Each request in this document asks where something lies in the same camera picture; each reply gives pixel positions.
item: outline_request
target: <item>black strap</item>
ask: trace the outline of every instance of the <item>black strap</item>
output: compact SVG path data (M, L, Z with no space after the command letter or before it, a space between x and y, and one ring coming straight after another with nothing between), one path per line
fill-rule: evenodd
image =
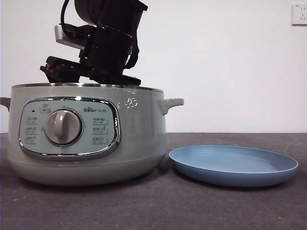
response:
M139 9L139 11L135 11L135 14L138 15L140 14L140 11L142 11L141 9ZM138 17L133 17L134 21L133 21L133 28L135 28L135 30L133 31L132 34L132 53L130 55L130 58L125 66L125 69L130 69L132 67L135 66L136 62L138 61L139 58L139 47L138 47L138 35L137 35L137 29L138 29Z

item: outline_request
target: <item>control panel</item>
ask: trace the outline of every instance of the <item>control panel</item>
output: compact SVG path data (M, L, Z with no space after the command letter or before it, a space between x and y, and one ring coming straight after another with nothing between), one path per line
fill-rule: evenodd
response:
M105 99L38 98L24 106L19 128L23 151L45 159L103 157L120 139L117 108Z

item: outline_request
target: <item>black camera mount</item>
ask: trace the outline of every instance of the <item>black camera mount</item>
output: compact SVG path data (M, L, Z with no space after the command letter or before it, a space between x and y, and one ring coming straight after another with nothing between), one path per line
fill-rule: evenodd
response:
M56 41L80 49L80 62L48 57L40 69L49 82L74 83L84 76L100 84L140 85L141 80L123 75L123 70L138 60L137 28L147 6L138 0L75 0L78 15L89 23L77 27L64 22L68 2L55 27Z

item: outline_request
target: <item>wall socket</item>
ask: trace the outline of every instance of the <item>wall socket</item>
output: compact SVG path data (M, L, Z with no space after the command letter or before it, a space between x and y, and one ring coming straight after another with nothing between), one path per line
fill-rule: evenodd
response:
M307 26L307 4L292 5L292 25Z

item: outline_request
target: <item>gray table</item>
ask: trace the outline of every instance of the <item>gray table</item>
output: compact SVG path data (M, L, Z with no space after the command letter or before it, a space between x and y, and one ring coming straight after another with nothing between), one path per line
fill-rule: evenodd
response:
M299 161L289 181L261 189L214 186L176 172L168 155L151 173L93 187L52 187L18 178L1 135L2 230L305 230L307 134L168 134L168 151L218 144L279 152Z

